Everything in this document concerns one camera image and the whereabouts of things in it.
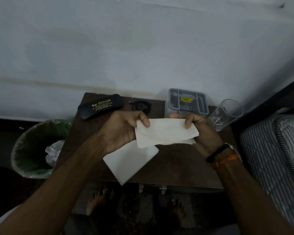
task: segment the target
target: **striped mattress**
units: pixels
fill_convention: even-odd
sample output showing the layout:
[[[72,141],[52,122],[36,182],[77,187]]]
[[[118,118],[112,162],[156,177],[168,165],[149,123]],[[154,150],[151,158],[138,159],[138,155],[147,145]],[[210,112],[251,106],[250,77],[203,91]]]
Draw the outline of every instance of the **striped mattress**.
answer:
[[[247,128],[240,143],[254,178],[294,226],[294,115],[277,115]]]

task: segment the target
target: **wooden table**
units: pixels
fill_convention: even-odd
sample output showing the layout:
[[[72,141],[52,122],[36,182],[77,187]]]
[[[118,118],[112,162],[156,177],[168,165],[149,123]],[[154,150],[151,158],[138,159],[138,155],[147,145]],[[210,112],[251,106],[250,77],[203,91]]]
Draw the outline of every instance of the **wooden table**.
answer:
[[[105,97],[103,94],[85,93],[81,104],[95,101]],[[137,98],[123,97],[124,106],[121,110],[131,110],[129,102],[143,100]],[[165,102],[147,100],[152,103],[149,118],[163,118]],[[55,170],[59,168],[75,150],[93,133],[98,131],[107,121],[111,113],[101,115],[95,119],[83,121],[76,115],[70,132],[63,145]],[[228,126],[220,132],[221,138],[236,147],[231,128]],[[222,189],[221,182],[216,172],[208,165],[204,158],[188,144],[157,145],[159,153],[153,157],[129,182],[141,184],[157,184],[166,186],[188,186]],[[90,180],[94,181],[116,181],[116,178],[102,160],[94,168],[94,174]]]

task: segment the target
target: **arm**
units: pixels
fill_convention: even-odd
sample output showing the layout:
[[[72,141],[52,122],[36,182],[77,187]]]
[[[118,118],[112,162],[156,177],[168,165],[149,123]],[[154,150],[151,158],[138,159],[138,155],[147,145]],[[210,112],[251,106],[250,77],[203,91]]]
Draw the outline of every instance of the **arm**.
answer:
[[[172,114],[170,117],[186,119],[186,128],[192,122],[195,124],[200,134],[194,146],[205,158],[224,144],[209,119],[194,114]],[[232,154],[233,150],[227,148],[215,157],[215,162]],[[294,228],[240,160],[232,160],[218,167],[217,174],[231,201],[242,234],[294,234]]]
[[[102,158],[135,139],[141,111],[116,111],[51,177],[0,224],[0,234],[59,234],[79,194]]]

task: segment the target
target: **drinking glass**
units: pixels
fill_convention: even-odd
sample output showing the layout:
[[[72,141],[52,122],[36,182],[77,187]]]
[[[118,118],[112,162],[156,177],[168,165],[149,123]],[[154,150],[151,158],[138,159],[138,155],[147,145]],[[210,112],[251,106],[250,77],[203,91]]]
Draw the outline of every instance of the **drinking glass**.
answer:
[[[225,99],[216,108],[216,110],[209,116],[214,127],[219,132],[228,124],[234,122],[244,113],[242,106],[230,99]]]

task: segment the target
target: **hand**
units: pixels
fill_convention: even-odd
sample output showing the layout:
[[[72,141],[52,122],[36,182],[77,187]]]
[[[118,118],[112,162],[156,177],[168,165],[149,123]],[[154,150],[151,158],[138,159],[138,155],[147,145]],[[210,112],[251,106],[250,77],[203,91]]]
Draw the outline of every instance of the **hand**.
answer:
[[[150,126],[149,119],[142,111],[114,111],[98,132],[105,144],[106,154],[136,139],[134,128],[138,119],[146,127]]]
[[[195,138],[196,144],[193,145],[205,158],[209,157],[224,144],[212,122],[208,118],[196,114],[170,114],[169,117],[185,119],[186,128],[190,128],[191,123],[194,123],[198,129],[199,136]]]

